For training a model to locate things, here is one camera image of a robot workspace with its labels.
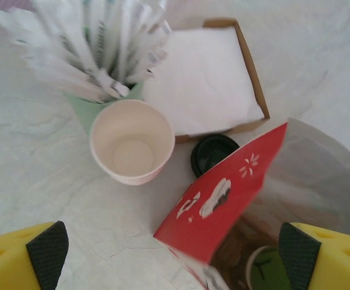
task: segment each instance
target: green cup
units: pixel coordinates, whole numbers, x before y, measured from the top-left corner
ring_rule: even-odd
[[[129,92],[127,96],[122,98],[122,100],[142,100],[142,88],[144,83],[137,83]],[[80,120],[81,125],[87,135],[91,130],[92,123],[94,122],[98,113],[101,112],[106,106],[109,106],[119,100],[110,101],[104,104],[91,103],[90,101],[83,100],[82,98],[75,97],[74,95],[63,93],[67,98],[68,102],[71,104],[73,111]]]
[[[278,249],[258,248],[246,265],[246,280],[250,290],[290,290],[290,281]]]

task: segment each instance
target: paper bag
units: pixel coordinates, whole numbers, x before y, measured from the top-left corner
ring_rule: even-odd
[[[239,218],[274,239],[283,222],[350,233],[350,152],[291,119],[191,184],[154,236],[207,289],[234,289],[211,261]]]

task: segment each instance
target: cup rim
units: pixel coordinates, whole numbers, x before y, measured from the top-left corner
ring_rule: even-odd
[[[153,170],[143,174],[143,175],[138,175],[138,176],[125,176],[125,175],[120,175],[114,171],[111,171],[108,167],[106,167],[103,162],[101,162],[101,160],[99,159],[95,148],[94,148],[94,143],[93,143],[93,134],[94,134],[94,128],[97,124],[97,122],[99,121],[99,119],[101,118],[102,115],[104,115],[106,113],[107,110],[111,110],[114,106],[118,106],[120,105],[122,102],[129,102],[129,103],[140,103],[142,105],[148,106],[150,108],[152,108],[153,110],[155,110],[161,117],[164,118],[164,120],[167,122],[167,125],[170,128],[171,131],[171,150],[169,150],[169,152],[167,153],[167,156],[165,157],[165,159]],[[141,178],[148,178],[150,177],[152,174],[156,173],[158,170],[160,170],[161,168],[163,168],[163,166],[168,162],[168,160],[171,158],[172,153],[174,152],[174,148],[175,148],[175,132],[174,129],[171,125],[171,123],[167,120],[166,116],[158,111],[157,109],[155,109],[154,107],[152,107],[151,105],[147,104],[146,102],[142,101],[142,100],[135,100],[135,99],[130,99],[130,100],[119,100],[116,101],[108,106],[106,106],[103,110],[101,110],[101,112],[96,116],[94,122],[91,125],[91,129],[89,131],[89,147],[91,149],[91,154],[94,158],[94,160],[96,161],[96,163],[110,176],[113,177],[117,177],[118,179],[128,179],[129,181],[134,181],[136,179],[141,179]]]
[[[251,273],[252,273],[252,266],[254,260],[257,258],[258,254],[264,251],[264,249],[271,248],[271,246],[262,246],[261,248],[258,248],[255,250],[250,257],[248,258],[246,262],[246,282],[247,282],[247,287],[249,287],[250,290],[253,290],[252,288],[252,282],[251,282]]]

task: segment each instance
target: black gripper pad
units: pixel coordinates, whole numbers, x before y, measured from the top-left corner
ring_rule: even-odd
[[[68,253],[68,234],[58,221],[26,244],[41,290],[55,290]]]
[[[316,266],[321,242],[288,222],[279,232],[279,255],[292,290],[307,290]]]

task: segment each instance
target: black cup lid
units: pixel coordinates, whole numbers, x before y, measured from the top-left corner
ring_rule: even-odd
[[[198,178],[236,151],[239,145],[222,134],[211,134],[201,139],[191,152],[191,168]]]

